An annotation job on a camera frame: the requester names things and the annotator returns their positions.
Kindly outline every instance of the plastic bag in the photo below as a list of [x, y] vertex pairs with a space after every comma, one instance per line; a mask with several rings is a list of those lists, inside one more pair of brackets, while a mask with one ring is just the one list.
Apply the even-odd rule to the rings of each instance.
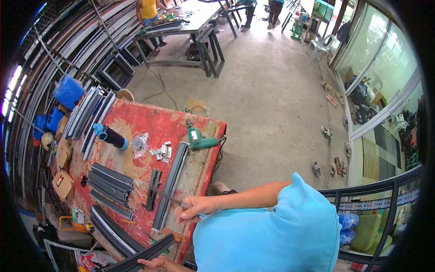
[[350, 229], [358, 225], [359, 216], [354, 213], [338, 213], [338, 222], [341, 224], [341, 229]]
[[340, 231], [340, 246], [348, 245], [355, 240], [356, 233], [351, 229], [344, 229]]
[[148, 132], [134, 137], [131, 142], [134, 151], [134, 158], [140, 158], [145, 155], [148, 150]]

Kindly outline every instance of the jeans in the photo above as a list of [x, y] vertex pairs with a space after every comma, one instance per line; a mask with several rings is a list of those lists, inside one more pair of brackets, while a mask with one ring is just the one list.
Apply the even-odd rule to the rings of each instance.
[[[159, 18], [159, 16], [156, 15], [151, 19], [142, 19], [142, 22], [144, 23], [144, 26], [147, 27], [150, 24], [152, 24], [155, 20], [157, 20], [158, 18]], [[154, 45], [155, 48], [160, 47], [160, 45], [157, 43], [157, 39], [155, 37], [150, 38], [150, 41]], [[162, 42], [162, 41], [163, 41], [163, 37], [159, 37], [159, 42]]]
[[245, 8], [245, 14], [246, 14], [245, 28], [251, 27], [251, 21], [252, 21], [252, 17], [254, 16], [254, 11], [255, 11], [255, 7]]
[[276, 24], [276, 21], [278, 20], [278, 15], [281, 13], [282, 10], [282, 6], [283, 4], [278, 1], [269, 0], [269, 9], [270, 9], [269, 23], [270, 24], [273, 25]]

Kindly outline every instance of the blue container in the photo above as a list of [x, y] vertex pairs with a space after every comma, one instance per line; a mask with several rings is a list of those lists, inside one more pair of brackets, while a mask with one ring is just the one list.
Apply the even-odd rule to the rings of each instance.
[[[40, 114], [40, 115], [37, 115], [35, 117], [34, 124], [36, 127], [40, 128], [42, 131], [45, 131], [45, 123], [46, 122], [47, 122], [47, 116], [45, 116], [44, 114]], [[40, 132], [36, 129], [33, 129], [33, 137], [37, 140], [41, 140], [42, 132]]]
[[65, 74], [53, 91], [54, 97], [65, 107], [73, 110], [75, 102], [83, 95], [83, 88], [69, 75]]
[[62, 119], [63, 116], [64, 113], [54, 107], [51, 111], [51, 114], [48, 116], [46, 127], [49, 130], [56, 132], [57, 124], [59, 124], [59, 121]]

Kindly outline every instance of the sandal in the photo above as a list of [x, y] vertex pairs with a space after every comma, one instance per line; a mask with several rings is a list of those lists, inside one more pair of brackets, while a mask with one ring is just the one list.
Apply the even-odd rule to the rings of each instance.
[[351, 154], [352, 154], [352, 148], [350, 147], [350, 145], [348, 143], [345, 143], [345, 147], [346, 147], [346, 156], [348, 158], [350, 158]]
[[343, 162], [343, 174], [347, 175], [348, 174], [348, 163], [346, 161]]
[[313, 163], [313, 172], [316, 177], [320, 177], [320, 166], [317, 164], [316, 161]]
[[335, 93], [335, 96], [337, 97], [337, 99], [340, 102], [340, 104], [342, 104], [342, 105], [345, 104], [345, 100], [343, 99], [343, 97], [341, 96], [340, 93]]
[[332, 137], [331, 131], [327, 129], [325, 126], [322, 126], [320, 129], [322, 130], [322, 133], [325, 136], [325, 138], [330, 139]]
[[341, 167], [340, 159], [338, 157], [335, 157], [334, 162], [337, 166], [337, 174], [343, 175], [343, 168]]
[[334, 106], [337, 107], [338, 106], [338, 102], [335, 98], [333, 98], [330, 94], [326, 95], [326, 99], [328, 99], [328, 101]]
[[331, 175], [335, 177], [335, 174], [337, 173], [337, 166], [335, 163], [331, 164]]
[[320, 85], [322, 85], [323, 87], [325, 87], [328, 90], [332, 90], [332, 86], [329, 85], [329, 83], [326, 81], [320, 81]]

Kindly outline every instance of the label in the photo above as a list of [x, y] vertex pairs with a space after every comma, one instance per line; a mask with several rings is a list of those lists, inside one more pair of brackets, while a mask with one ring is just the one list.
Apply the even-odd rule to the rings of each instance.
[[62, 183], [62, 180], [64, 180], [64, 178], [62, 176], [59, 177], [59, 179], [56, 182], [56, 185], [59, 187], [59, 185]]
[[192, 138], [193, 138], [194, 140], [197, 140], [197, 139], [198, 139], [198, 135], [196, 134], [196, 131], [194, 130], [194, 131], [192, 131], [191, 133], [192, 133]]

